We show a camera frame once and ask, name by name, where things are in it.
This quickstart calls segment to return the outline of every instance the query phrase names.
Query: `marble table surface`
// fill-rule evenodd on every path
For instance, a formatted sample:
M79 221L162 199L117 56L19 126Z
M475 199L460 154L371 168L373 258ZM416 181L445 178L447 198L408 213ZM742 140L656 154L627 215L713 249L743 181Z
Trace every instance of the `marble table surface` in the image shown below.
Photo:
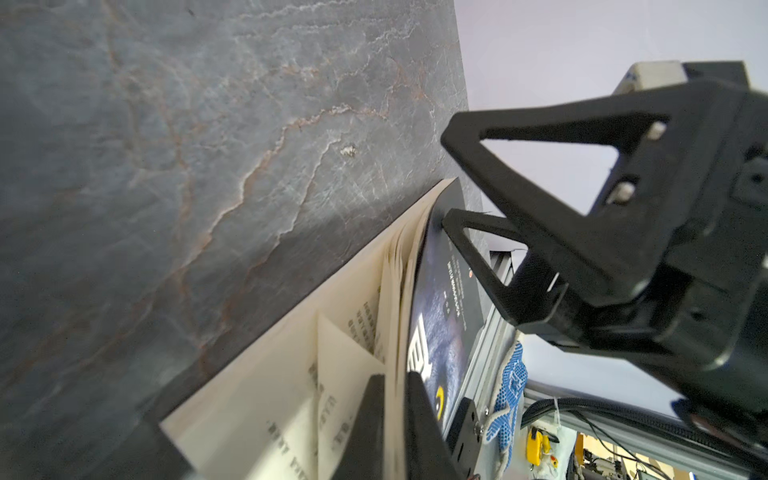
M451 0L0 2L0 475L182 478L158 422L443 177Z

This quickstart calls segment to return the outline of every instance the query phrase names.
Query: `book cover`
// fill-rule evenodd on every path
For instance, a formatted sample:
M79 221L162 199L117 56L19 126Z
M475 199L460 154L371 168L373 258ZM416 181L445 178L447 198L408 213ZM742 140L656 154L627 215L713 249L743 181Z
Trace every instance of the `book cover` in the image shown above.
M469 356L483 327L476 279L442 229L452 208L465 208L458 179L440 194L429 214L416 268L411 309L408 371L419 372L445 432L458 404Z

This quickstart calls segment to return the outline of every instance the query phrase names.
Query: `blue glove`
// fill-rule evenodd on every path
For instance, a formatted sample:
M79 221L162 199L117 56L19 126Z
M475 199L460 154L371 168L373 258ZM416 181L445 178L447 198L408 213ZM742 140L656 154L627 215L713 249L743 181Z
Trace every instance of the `blue glove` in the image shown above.
M523 345L517 342L509 349L504 366L496 376L493 387L493 412L485 420L484 443L489 443L498 436L498 448L501 453L496 478L507 469L512 458L512 441L515 438L515 420L518 416L518 402L528 381L528 370L523 363Z

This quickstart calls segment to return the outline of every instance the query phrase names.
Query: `metal screw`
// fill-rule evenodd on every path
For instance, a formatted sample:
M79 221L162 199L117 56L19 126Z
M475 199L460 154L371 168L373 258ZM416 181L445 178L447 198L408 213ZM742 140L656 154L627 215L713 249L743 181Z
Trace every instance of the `metal screw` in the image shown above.
M645 134L648 140L658 140L664 132L667 131L667 124L663 121L655 121L648 128L648 132Z
M623 205L627 203L634 195L634 184L632 182L623 181L616 184L616 187L611 191L606 199L605 203Z

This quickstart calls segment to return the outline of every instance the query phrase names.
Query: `cable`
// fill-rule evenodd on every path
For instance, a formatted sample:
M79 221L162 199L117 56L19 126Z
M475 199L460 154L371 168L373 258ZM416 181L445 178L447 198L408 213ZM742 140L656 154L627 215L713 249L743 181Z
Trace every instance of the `cable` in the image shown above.
M637 476L640 474L641 470L640 467L643 467L642 472L648 473L648 470L645 468L645 465L643 465L640 462L635 461L634 463L634 475L632 476L632 480L635 480Z
M558 406L561 412L572 412L574 415L577 412L594 413L602 418L623 423L633 429L650 433L662 439L682 443L705 455L712 455L734 468L743 469L746 467L757 473L759 477L768 479L768 459L766 457L731 445L705 432L691 429L683 423L671 422L661 415L616 402L576 397L558 399ZM553 409L554 402L552 399L534 402L523 413L521 427L532 424L536 419Z
M608 448L605 445L605 443L603 442L603 440L600 438L600 436L598 435L597 430L600 430L601 432L603 432L603 434L605 436L607 436L614 443L614 445L616 445L620 449L624 450L625 452L629 452L629 454L632 455L632 456L631 457L627 457L626 455L622 455L620 453L615 453L615 452L614 452L614 455L616 455L617 457L625 458L627 460L633 460L635 462L639 462L639 463L641 463L642 465L645 465L648 468L652 468L656 473L658 473L659 475L663 476L664 480L672 480L672 478L670 478L669 475L667 475L666 473L662 472L660 468L657 468L657 467L655 467L654 465L652 465L652 464L650 464L648 462L644 462L644 461L640 460L634 453L630 452L621 443L617 442L615 438L613 438L612 436L608 435L608 432L606 432L605 430L603 430L599 426L595 425L594 423L590 422L589 419L587 419L587 417L585 417L584 415L581 414L581 412L573 412L573 414L576 415L577 417L581 418L582 420L584 420L587 423L587 425L589 425L589 427L592 429L592 433L594 433L595 438L598 439L598 441L600 442L600 444L603 446L604 449L608 450L609 452L611 451L611 449Z

